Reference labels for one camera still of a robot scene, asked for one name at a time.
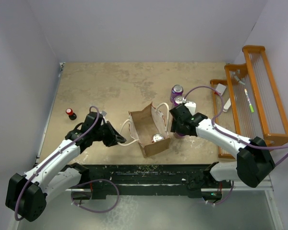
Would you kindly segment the purple Fanta can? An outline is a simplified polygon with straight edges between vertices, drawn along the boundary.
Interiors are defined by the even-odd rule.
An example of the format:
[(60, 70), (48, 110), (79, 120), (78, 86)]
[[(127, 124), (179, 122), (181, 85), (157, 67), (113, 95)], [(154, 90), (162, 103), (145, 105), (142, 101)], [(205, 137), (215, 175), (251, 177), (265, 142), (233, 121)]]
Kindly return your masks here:
[(174, 85), (171, 89), (170, 101), (173, 102), (176, 96), (182, 96), (183, 91), (184, 89), (181, 85), (179, 84)]
[(186, 99), (179, 95), (179, 96), (176, 96), (174, 99), (173, 99), (173, 102), (172, 102), (172, 108), (178, 106), (179, 104), (183, 104), (183, 103), (186, 103)]
[(175, 136), (176, 138), (184, 138), (184, 137), (185, 137), (185, 135), (180, 134), (180, 133), (177, 133), (177, 132), (174, 133), (174, 136)]

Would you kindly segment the brown canvas bag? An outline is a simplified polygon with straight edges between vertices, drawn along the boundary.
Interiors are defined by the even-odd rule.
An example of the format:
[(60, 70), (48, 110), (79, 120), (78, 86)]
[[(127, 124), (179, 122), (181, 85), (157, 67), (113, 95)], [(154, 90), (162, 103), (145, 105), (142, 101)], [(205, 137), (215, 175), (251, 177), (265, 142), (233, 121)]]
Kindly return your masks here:
[(141, 111), (129, 111), (128, 119), (121, 129), (128, 125), (132, 141), (121, 146), (133, 143), (139, 145), (144, 158), (148, 158), (169, 149), (169, 106), (161, 103), (154, 106), (150, 103)]

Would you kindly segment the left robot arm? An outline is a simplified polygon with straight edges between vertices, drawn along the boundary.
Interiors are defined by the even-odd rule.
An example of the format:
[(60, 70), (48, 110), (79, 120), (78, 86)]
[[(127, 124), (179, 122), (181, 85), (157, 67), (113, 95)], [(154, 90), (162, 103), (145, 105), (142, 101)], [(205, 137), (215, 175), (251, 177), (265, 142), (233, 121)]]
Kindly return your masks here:
[(61, 192), (70, 187), (86, 187), (90, 179), (89, 169), (78, 163), (68, 163), (95, 141), (111, 147), (125, 143), (126, 139), (104, 120), (101, 113), (90, 112), (47, 158), (23, 175), (14, 174), (8, 183), (5, 205), (14, 211), (15, 219), (32, 222)]

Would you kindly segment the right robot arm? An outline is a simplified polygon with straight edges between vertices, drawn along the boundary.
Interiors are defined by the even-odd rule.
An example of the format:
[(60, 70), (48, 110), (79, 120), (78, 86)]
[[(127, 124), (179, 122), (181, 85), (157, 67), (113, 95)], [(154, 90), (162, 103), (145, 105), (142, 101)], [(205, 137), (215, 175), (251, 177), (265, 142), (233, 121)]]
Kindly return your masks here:
[(172, 108), (170, 113), (172, 132), (208, 140), (234, 157), (235, 162), (215, 162), (206, 169), (204, 183), (208, 187), (216, 187), (224, 180), (240, 180), (256, 188), (275, 168), (270, 151), (260, 137), (250, 139), (230, 132), (201, 113), (192, 115), (184, 104)]

